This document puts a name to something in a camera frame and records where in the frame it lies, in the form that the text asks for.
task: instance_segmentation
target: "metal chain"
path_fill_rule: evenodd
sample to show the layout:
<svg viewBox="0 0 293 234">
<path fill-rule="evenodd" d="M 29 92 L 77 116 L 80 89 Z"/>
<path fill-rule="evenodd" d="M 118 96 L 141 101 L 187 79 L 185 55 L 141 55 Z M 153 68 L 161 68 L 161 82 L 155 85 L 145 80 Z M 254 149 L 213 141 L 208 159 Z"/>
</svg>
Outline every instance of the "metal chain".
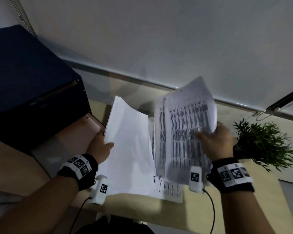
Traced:
<svg viewBox="0 0 293 234">
<path fill-rule="evenodd" d="M 30 32 L 32 35 L 35 36 L 35 33 L 32 33 L 32 31 L 31 31 L 30 28 L 28 27 L 28 25 L 27 25 L 25 19 L 23 18 L 23 15 L 22 15 L 22 13 L 20 12 L 20 10 L 19 10 L 19 8 L 18 8 L 18 6 L 17 6 L 15 0 L 10 0 L 10 2 L 11 2 L 11 4 L 12 4 L 12 6 L 14 7 L 16 13 L 18 14 L 18 17 L 21 19 L 21 21 L 23 22 L 24 26 L 26 27 L 27 31 Z"/>
<path fill-rule="evenodd" d="M 286 106 L 286 107 L 280 109 L 278 112 L 280 112 L 280 111 L 282 111 L 283 109 L 286 109 L 286 108 L 288 108 L 289 106 L 292 106 L 292 105 L 293 105 L 293 103 L 291 103 L 291 104 L 289 104 L 288 106 Z M 262 120 L 264 120 L 264 119 L 266 119 L 266 118 L 272 116 L 272 115 L 269 115 L 269 116 L 267 116 L 267 117 L 264 117 L 263 119 L 257 120 L 257 118 L 258 118 L 259 116 L 261 116 L 262 114 L 264 114 L 265 112 L 266 112 L 266 110 L 263 111 L 261 114 L 259 114 L 259 115 L 256 117 L 256 121 L 262 121 Z"/>
</svg>

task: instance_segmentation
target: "desk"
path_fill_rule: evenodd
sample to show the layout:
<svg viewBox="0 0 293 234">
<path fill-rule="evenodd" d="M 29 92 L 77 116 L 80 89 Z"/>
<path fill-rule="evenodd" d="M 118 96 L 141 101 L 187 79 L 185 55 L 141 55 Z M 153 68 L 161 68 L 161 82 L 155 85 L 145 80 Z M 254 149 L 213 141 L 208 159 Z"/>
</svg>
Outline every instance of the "desk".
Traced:
<svg viewBox="0 0 293 234">
<path fill-rule="evenodd" d="M 104 112 L 108 111 L 106 105 L 90 101 L 90 106 L 94 116 L 103 121 Z M 275 232 L 293 234 L 293 218 L 277 177 L 252 161 L 245 161 L 244 165 L 254 179 L 255 196 Z M 0 191 L 26 196 L 48 180 L 34 158 L 0 142 Z M 182 204 L 147 196 L 118 194 L 106 197 L 102 206 L 86 204 L 85 208 L 201 234 L 209 233 L 213 218 L 209 197 L 190 192 L 187 186 L 183 190 Z M 220 194 L 214 187 L 206 187 L 206 190 L 216 210 L 213 233 L 225 233 Z M 80 207 L 88 196 L 88 191 L 79 192 L 72 205 Z"/>
</svg>

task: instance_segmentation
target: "green plant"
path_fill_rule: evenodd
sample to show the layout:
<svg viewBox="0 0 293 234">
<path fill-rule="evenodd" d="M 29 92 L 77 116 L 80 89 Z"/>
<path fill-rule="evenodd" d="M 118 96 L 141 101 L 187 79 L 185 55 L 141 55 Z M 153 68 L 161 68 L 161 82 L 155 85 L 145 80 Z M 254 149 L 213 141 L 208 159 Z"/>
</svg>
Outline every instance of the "green plant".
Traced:
<svg viewBox="0 0 293 234">
<path fill-rule="evenodd" d="M 274 123 L 250 124 L 244 119 L 239 124 L 235 122 L 238 143 L 234 146 L 233 154 L 237 159 L 250 158 L 262 165 L 268 172 L 269 165 L 278 171 L 293 166 L 293 148 L 290 147 L 289 137 L 281 134 Z"/>
</svg>

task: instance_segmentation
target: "black wristband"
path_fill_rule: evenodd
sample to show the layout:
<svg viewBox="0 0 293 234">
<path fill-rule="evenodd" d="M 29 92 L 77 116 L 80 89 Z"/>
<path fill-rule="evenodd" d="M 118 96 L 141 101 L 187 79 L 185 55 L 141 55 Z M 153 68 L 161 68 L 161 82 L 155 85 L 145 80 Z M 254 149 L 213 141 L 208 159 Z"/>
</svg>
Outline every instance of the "black wristband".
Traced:
<svg viewBox="0 0 293 234">
<path fill-rule="evenodd" d="M 57 173 L 58 176 L 74 178 L 78 183 L 79 191 L 88 189 L 88 188 L 90 188 L 90 186 L 92 186 L 94 184 L 94 179 L 96 177 L 96 173 L 98 170 L 98 163 L 93 156 L 91 156 L 90 154 L 87 154 L 87 153 L 82 154 L 82 156 L 89 161 L 89 164 L 91 166 L 91 170 L 88 171 L 81 179 L 78 179 L 76 173 L 73 170 L 71 170 L 69 167 L 66 167 L 66 166 L 64 166 Z"/>
<path fill-rule="evenodd" d="M 220 193 L 230 193 L 230 192 L 234 192 L 234 191 L 252 191 L 252 192 L 255 192 L 254 187 L 253 187 L 251 182 L 246 182 L 246 183 L 242 183 L 242 184 L 236 184 L 236 185 L 232 185 L 232 186 L 229 186 L 229 187 L 225 186 L 224 181 L 221 178 L 221 176 L 220 176 L 219 172 L 217 171 L 217 169 L 220 168 L 220 167 L 223 167 L 223 166 L 226 166 L 226 165 L 229 165 L 229 164 L 238 163 L 238 162 L 239 161 L 236 158 L 233 158 L 233 157 L 222 158 L 222 159 L 213 161 L 212 162 L 213 168 L 211 170 L 211 173 L 206 176 L 207 180 L 209 182 L 211 182 L 219 190 Z"/>
</svg>

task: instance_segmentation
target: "hand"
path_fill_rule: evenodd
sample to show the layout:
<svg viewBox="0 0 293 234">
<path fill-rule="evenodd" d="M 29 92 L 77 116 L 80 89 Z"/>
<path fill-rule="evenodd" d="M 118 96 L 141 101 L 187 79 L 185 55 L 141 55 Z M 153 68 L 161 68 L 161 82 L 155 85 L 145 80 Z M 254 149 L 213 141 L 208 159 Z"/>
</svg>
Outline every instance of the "hand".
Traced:
<svg viewBox="0 0 293 234">
<path fill-rule="evenodd" d="M 86 153 L 92 155 L 98 164 L 104 162 L 110 155 L 111 148 L 114 147 L 114 143 L 104 143 L 103 132 L 100 131 L 90 141 Z"/>
<path fill-rule="evenodd" d="M 203 151 L 211 161 L 233 157 L 233 136 L 224 125 L 218 125 L 211 134 L 195 132 L 195 137 L 202 142 Z"/>
</svg>

